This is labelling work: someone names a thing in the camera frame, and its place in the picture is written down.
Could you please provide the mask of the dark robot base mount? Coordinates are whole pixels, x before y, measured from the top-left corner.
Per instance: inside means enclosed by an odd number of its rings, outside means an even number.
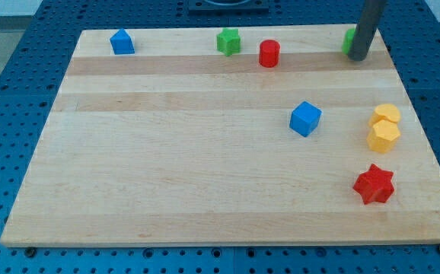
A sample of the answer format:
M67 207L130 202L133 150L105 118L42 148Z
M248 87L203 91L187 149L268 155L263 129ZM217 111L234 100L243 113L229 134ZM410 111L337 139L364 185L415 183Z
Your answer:
M269 0L188 0L188 14L268 12Z

